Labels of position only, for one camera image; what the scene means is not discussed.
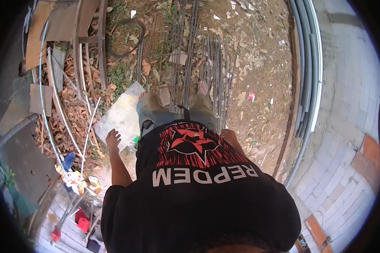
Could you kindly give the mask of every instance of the black t-shirt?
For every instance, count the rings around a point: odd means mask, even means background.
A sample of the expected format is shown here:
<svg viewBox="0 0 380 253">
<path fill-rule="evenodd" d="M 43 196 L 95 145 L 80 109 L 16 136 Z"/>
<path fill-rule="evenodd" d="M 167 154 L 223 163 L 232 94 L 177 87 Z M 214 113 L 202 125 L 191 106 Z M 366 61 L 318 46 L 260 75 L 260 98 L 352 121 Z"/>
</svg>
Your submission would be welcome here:
<svg viewBox="0 0 380 253">
<path fill-rule="evenodd" d="M 137 180 L 106 192 L 101 232 L 112 252 L 191 252 L 256 235 L 288 251 L 301 231 L 284 186 L 202 124 L 173 121 L 138 143 Z"/>
</svg>

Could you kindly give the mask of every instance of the foot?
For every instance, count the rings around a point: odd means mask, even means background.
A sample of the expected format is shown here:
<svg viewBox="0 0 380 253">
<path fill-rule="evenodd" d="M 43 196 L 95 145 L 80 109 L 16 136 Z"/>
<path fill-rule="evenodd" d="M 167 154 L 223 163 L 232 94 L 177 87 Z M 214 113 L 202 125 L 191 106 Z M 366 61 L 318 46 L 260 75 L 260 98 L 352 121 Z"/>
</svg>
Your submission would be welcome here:
<svg viewBox="0 0 380 253">
<path fill-rule="evenodd" d="M 146 94 L 147 94 L 147 92 L 144 92 L 144 93 L 142 93 L 141 95 L 139 95 L 138 101 L 141 100 L 141 98 L 142 98 L 143 96 L 145 96 Z"/>
<path fill-rule="evenodd" d="M 197 94 L 207 95 L 207 83 L 205 81 L 198 82 L 198 91 Z"/>
</svg>

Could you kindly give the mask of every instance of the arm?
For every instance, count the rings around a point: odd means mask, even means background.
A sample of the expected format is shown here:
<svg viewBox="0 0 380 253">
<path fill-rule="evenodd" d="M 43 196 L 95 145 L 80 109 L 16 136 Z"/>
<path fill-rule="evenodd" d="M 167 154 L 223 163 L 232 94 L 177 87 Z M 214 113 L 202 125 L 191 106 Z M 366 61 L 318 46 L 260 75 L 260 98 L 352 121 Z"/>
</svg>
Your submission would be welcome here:
<svg viewBox="0 0 380 253">
<path fill-rule="evenodd" d="M 107 147 L 110 153 L 111 184 L 127 187 L 132 183 L 130 174 L 119 156 L 118 144 L 121 142 L 121 134 L 115 129 L 111 130 L 106 137 Z"/>
<path fill-rule="evenodd" d="M 248 158 L 243 152 L 243 149 L 241 145 L 239 144 L 237 136 L 234 131 L 230 129 L 223 129 L 221 130 L 221 137 L 223 137 L 228 142 L 228 144 L 230 144 L 235 149 L 235 151 L 238 154 L 242 155 L 245 158 Z"/>
</svg>

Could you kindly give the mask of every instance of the hand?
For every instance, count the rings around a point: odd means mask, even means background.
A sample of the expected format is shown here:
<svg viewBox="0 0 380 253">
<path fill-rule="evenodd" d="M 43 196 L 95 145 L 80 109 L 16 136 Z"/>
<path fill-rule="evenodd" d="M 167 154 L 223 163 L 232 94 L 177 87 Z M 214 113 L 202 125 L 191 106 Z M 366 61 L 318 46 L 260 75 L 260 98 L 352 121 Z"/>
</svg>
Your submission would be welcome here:
<svg viewBox="0 0 380 253">
<path fill-rule="evenodd" d="M 117 150 L 119 152 L 119 148 L 118 148 L 118 144 L 121 142 L 121 134 L 118 134 L 118 131 L 116 131 L 115 129 L 111 130 L 109 132 L 109 134 L 107 134 L 107 137 L 106 137 L 106 144 L 107 144 L 107 147 L 109 148 L 109 151 L 110 150 Z"/>
<path fill-rule="evenodd" d="M 241 145 L 238 142 L 237 135 L 234 131 L 230 129 L 222 129 L 220 136 L 223 137 L 228 142 L 228 144 L 230 144 L 235 149 L 235 151 L 247 158 L 243 152 Z"/>
</svg>

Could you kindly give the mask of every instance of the red object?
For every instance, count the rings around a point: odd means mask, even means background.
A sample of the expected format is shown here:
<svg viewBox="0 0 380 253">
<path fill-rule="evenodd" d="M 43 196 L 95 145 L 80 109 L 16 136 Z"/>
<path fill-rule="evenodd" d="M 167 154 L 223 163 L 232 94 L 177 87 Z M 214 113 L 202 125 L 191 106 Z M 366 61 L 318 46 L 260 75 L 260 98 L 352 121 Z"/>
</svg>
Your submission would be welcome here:
<svg viewBox="0 0 380 253">
<path fill-rule="evenodd" d="M 61 230 L 56 227 L 51 233 L 51 238 L 54 242 L 58 242 L 61 239 Z"/>
<path fill-rule="evenodd" d="M 255 102 L 255 94 L 253 92 L 249 92 L 248 102 Z"/>
<path fill-rule="evenodd" d="M 80 228 L 83 232 L 87 233 L 87 231 L 89 230 L 90 222 L 89 218 L 86 216 L 82 209 L 79 209 L 79 211 L 76 212 L 75 222 L 77 223 L 76 226 L 78 228 Z"/>
</svg>

